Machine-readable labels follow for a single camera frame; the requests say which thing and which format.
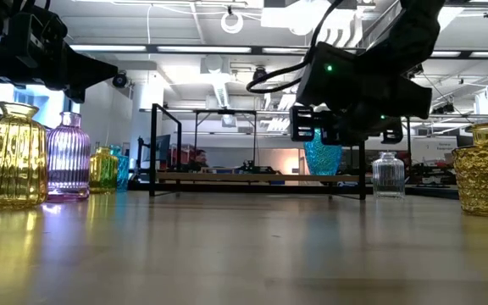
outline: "blue glass vase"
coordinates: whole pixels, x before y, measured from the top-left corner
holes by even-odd
[[[342,157],[341,146],[321,143],[321,130],[315,130],[315,137],[304,143],[304,152],[311,175],[336,175]]]
[[[129,157],[122,155],[122,147],[110,146],[110,154],[118,158],[118,178],[116,179],[116,191],[127,191],[129,179]]]

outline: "desk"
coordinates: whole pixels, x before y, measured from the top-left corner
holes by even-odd
[[[455,200],[147,191],[0,212],[0,305],[488,304]]]

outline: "window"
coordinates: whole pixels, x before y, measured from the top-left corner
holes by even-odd
[[[39,85],[27,85],[25,89],[19,89],[10,84],[0,84],[1,101],[26,103],[38,107],[39,112],[33,119],[49,128],[59,125],[59,113],[64,110],[64,93],[51,91]]]

